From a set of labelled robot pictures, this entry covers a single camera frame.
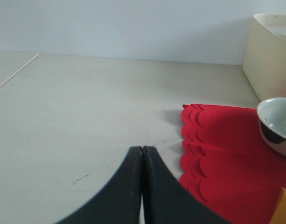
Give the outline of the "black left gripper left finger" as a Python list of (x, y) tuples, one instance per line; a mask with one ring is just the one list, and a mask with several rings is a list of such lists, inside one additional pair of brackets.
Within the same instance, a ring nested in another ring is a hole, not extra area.
[(59, 224), (138, 224), (141, 209), (142, 147), (131, 147), (106, 185)]

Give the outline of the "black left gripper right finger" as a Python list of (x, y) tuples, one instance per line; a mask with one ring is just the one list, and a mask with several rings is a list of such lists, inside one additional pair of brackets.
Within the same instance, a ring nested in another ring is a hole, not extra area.
[(155, 147), (143, 147), (143, 211), (146, 224), (227, 224), (173, 176)]

